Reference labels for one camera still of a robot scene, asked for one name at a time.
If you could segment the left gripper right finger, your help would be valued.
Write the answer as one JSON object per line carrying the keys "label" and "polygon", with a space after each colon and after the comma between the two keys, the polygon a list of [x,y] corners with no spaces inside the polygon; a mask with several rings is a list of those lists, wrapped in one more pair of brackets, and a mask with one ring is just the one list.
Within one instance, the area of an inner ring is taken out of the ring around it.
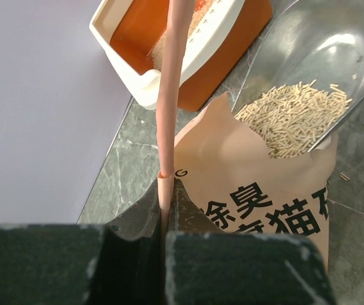
{"label": "left gripper right finger", "polygon": [[176,180],[166,235],[168,304],[335,304],[309,239],[225,233]]}

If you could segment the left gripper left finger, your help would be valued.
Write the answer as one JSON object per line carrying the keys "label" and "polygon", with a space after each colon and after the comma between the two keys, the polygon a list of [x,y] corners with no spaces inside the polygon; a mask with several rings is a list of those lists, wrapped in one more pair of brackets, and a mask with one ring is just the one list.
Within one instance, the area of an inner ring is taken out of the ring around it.
{"label": "left gripper left finger", "polygon": [[153,182],[106,224],[0,224],[0,304],[159,304]]}

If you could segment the metal litter scoop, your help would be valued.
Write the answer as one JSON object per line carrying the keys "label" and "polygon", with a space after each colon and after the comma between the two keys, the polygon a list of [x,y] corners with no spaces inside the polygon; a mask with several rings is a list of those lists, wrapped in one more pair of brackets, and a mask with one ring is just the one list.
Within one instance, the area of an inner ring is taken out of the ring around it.
{"label": "metal litter scoop", "polygon": [[364,1],[294,1],[266,29],[232,112],[273,87],[337,85],[349,109],[312,145],[338,129],[364,99]]}

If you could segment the peach cat litter bag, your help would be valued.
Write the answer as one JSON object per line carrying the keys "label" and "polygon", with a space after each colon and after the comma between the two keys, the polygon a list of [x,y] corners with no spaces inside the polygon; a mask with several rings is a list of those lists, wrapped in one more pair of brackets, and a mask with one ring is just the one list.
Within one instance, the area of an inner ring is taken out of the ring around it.
{"label": "peach cat litter bag", "polygon": [[177,169],[191,201],[228,233],[301,234],[328,261],[327,179],[338,136],[322,149],[271,159],[266,143],[234,118],[227,95],[213,99],[179,132],[177,105],[168,93],[156,107],[161,234],[168,230]]}

